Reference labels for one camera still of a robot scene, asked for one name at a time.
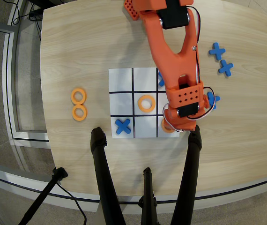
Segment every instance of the black cable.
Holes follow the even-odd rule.
[[[18,12],[18,17],[17,17],[17,18],[19,18],[19,21],[20,21],[21,16],[20,16],[20,11],[19,11],[19,7],[18,7],[18,5],[17,5],[16,3],[14,3],[14,2],[6,1],[6,0],[3,0],[3,1],[6,2],[6,3],[9,3],[9,4],[16,5],[16,9],[17,9],[17,12]]]
[[[193,6],[187,6],[187,8],[193,8],[198,16],[198,20],[199,20],[199,27],[198,27],[198,35],[197,35],[197,44],[199,42],[199,38],[200,38],[200,30],[201,30],[201,17],[200,17],[200,13],[198,12],[198,10],[193,7]],[[200,83],[200,66],[199,66],[199,61],[198,61],[198,55],[196,53],[196,62],[197,62],[197,69],[198,69],[198,83]]]
[[[38,20],[37,18],[36,18],[36,15],[35,15],[35,13],[34,13],[34,17],[35,17],[35,19],[34,20],[31,20],[30,19],[30,14],[31,14],[31,12],[32,12],[32,10],[34,9],[34,4],[33,3],[31,3],[31,8],[30,8],[30,12],[29,12],[29,16],[28,16],[28,19],[30,20],[30,21],[34,21],[35,22],[35,24],[36,24],[36,28],[37,28],[37,31],[38,31],[38,35],[39,35],[39,38],[40,38],[40,40],[41,40],[41,35],[40,35],[40,32],[42,32],[41,31],[41,28],[40,28],[40,26],[39,26],[39,24],[38,24],[38,21],[42,21],[42,20]]]
[[[63,190],[65,191],[68,195],[70,195],[70,197],[75,201],[79,211],[82,213],[83,217],[85,218],[85,221],[83,222],[83,225],[86,225],[87,223],[87,217],[86,214],[82,211],[81,207],[79,206],[77,200],[74,198],[74,196],[72,194],[70,194],[67,190],[65,190],[59,183],[57,183],[57,185]]]
[[[199,28],[198,28],[198,37],[197,37],[197,43],[199,42],[199,38],[200,38],[200,30],[201,30],[201,17],[200,17],[200,13],[198,12],[198,10],[193,7],[193,6],[187,6],[187,8],[193,8],[195,9],[196,13],[197,13],[197,16],[198,16],[198,19],[199,19]]]
[[[204,87],[203,89],[206,89],[206,88],[209,88],[209,89],[212,91],[213,96],[214,96],[214,103],[215,103],[215,98],[216,98],[216,97],[215,97],[214,90],[213,90],[211,87]],[[188,117],[188,116],[187,116],[187,118],[188,118],[188,119],[192,119],[192,120],[198,120],[198,119],[201,119],[201,118],[205,117],[207,114],[209,114],[209,113],[213,110],[214,106],[215,106],[215,105],[212,105],[212,106],[210,107],[210,109],[209,109],[206,113],[204,113],[203,115],[201,115],[201,116],[199,116],[199,117],[191,118],[191,117]]]

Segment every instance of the wire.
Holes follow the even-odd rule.
[[[39,26],[39,24],[38,24],[38,21],[42,21],[42,20],[38,20],[37,18],[36,18],[36,13],[34,13],[34,17],[35,17],[35,19],[34,20],[31,20],[30,19],[30,14],[32,13],[32,10],[34,9],[34,4],[33,3],[31,3],[31,8],[30,8],[30,12],[28,13],[28,19],[30,20],[30,21],[34,21],[35,22],[35,24],[36,24],[36,28],[37,28],[37,31],[38,31],[38,35],[39,35],[39,38],[40,38],[40,40],[41,40],[41,35],[40,35],[40,32],[42,32],[41,31],[41,28],[40,28],[40,26]]]
[[[184,130],[177,130],[175,127],[172,126],[172,124],[169,123],[169,121],[166,119],[166,116],[165,116],[165,108],[166,106],[169,106],[169,103],[165,104],[165,106],[163,107],[163,118],[165,119],[165,121],[170,125],[170,127],[172,127],[172,129],[174,129],[175,131],[179,132],[179,133],[183,133]]]
[[[70,195],[70,197],[75,201],[79,211],[82,213],[83,217],[85,218],[85,221],[83,222],[83,225],[86,225],[87,223],[87,217],[86,214],[82,211],[81,207],[79,206],[77,200],[74,198],[74,196],[72,194],[70,194],[67,190],[65,190],[59,183],[57,183],[57,185],[63,190],[65,191],[68,195]]]
[[[199,38],[200,38],[200,30],[201,30],[201,17],[200,17],[200,13],[198,12],[198,10],[193,7],[193,6],[187,6],[187,8],[193,8],[196,13],[197,13],[197,24],[198,24],[198,32],[197,32],[197,44],[199,42]],[[197,70],[198,70],[198,83],[200,83],[200,66],[199,66],[199,60],[198,60],[198,54],[196,52],[196,65],[197,65]]]
[[[198,32],[197,32],[197,43],[199,42],[199,38],[200,38],[200,30],[201,30],[201,17],[200,17],[200,13],[198,12],[198,10],[193,7],[193,6],[187,6],[187,8],[193,8],[196,13],[197,13],[197,17],[198,17]]]
[[[17,19],[19,19],[19,21],[20,21],[21,16],[20,16],[20,11],[19,11],[19,7],[18,7],[18,5],[17,5],[16,3],[14,3],[14,2],[6,1],[6,0],[3,0],[3,1],[6,2],[6,3],[9,3],[9,4],[16,5],[16,9],[17,9],[17,12],[18,12],[18,17],[17,17]]]
[[[188,117],[188,116],[187,116],[188,120],[200,120],[200,119],[206,117],[206,116],[207,116],[207,115],[214,109],[214,106],[215,106],[215,104],[216,104],[215,93],[214,93],[214,91],[213,91],[213,89],[212,89],[211,87],[204,87],[203,89],[206,89],[206,88],[209,88],[209,89],[212,91],[213,96],[214,96],[214,104],[213,104],[212,107],[211,107],[205,114],[203,114],[202,116],[200,116],[200,117],[196,117],[196,118],[191,118],[191,117]]]

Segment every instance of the metal frame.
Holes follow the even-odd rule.
[[[19,7],[20,14],[22,14],[26,0],[15,0],[15,3]],[[49,149],[49,139],[46,132],[20,130],[18,125],[15,96],[15,57],[20,24],[13,25],[13,21],[17,17],[16,7],[12,7],[8,23],[0,23],[0,32],[5,33],[2,60],[2,94],[7,134],[12,145]]]

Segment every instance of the game piece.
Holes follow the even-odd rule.
[[[143,106],[142,106],[142,101],[145,100],[145,99],[150,99],[151,100],[151,107],[149,109],[145,109]],[[138,106],[139,106],[139,109],[144,112],[144,113],[148,113],[148,112],[151,112],[152,110],[154,110],[155,106],[156,106],[156,101],[155,99],[151,96],[151,95],[143,95],[139,101],[138,101]]]
[[[77,101],[75,98],[75,94],[79,92],[82,94],[82,99],[80,101]],[[71,92],[71,101],[73,102],[74,105],[82,105],[86,101],[87,95],[84,89],[82,88],[75,88]]]
[[[161,123],[161,126],[162,126],[162,129],[165,133],[168,133],[168,134],[172,134],[175,130],[171,130],[171,129],[167,129],[165,128],[165,126],[163,125],[165,119],[162,120],[162,123]]]
[[[76,114],[76,109],[81,109],[83,111],[83,116],[82,117],[79,117],[77,114]],[[87,117],[87,109],[85,106],[83,105],[75,105],[72,109],[72,116],[75,120],[77,121],[82,121],[84,120],[86,117]]]
[[[233,68],[233,64],[227,64],[225,60],[221,60],[222,67],[219,69],[219,73],[222,74],[225,72],[226,76],[231,76],[230,69]]]
[[[122,131],[124,131],[125,133],[127,134],[130,134],[131,130],[130,128],[128,128],[127,126],[129,125],[130,123],[130,120],[129,119],[126,119],[124,121],[124,123],[122,123],[120,120],[116,120],[116,125],[119,126],[116,133],[119,135],[122,133]]]
[[[208,53],[210,55],[215,55],[217,60],[221,60],[222,54],[225,52],[226,52],[225,48],[219,48],[219,43],[216,42],[213,44],[213,49],[209,50]]]
[[[212,92],[208,92],[208,93],[207,93],[207,96],[208,96],[208,99],[209,99],[210,107],[212,107],[213,104],[214,104],[214,95],[213,95]],[[216,103],[215,103],[215,106],[214,106],[213,109],[216,109],[216,104],[217,104],[217,102],[221,100],[220,96],[217,96],[217,95],[216,95],[215,97],[216,97]]]
[[[160,87],[163,87],[165,85],[165,81],[163,80],[163,77],[160,72],[158,72],[158,75],[161,77],[161,81],[158,83],[158,85],[160,85]]]

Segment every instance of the blue x piece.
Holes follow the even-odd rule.
[[[165,85],[165,81],[163,81],[163,77],[161,75],[160,72],[158,72],[158,75],[162,78],[162,80],[158,83],[158,85],[160,85],[161,87],[163,87]]]
[[[222,59],[222,54],[226,52],[225,48],[220,48],[219,43],[214,43],[213,44],[213,50],[209,50],[210,55],[215,55],[217,60]]]
[[[227,64],[225,60],[221,60],[222,67],[219,69],[219,73],[225,73],[227,76],[231,76],[230,69],[233,68],[233,64],[229,63]]]
[[[126,119],[126,121],[124,121],[124,123],[122,123],[120,120],[116,120],[115,123],[118,126],[118,129],[116,132],[118,135],[121,134],[122,131],[124,131],[127,134],[130,134],[131,130],[130,130],[130,128],[127,127],[130,123],[129,119]]]
[[[213,95],[212,92],[208,92],[207,95],[208,95],[208,100],[209,100],[210,107],[213,107],[213,105],[214,105],[214,95]],[[220,96],[215,96],[215,97],[216,97],[216,103],[221,100]]]

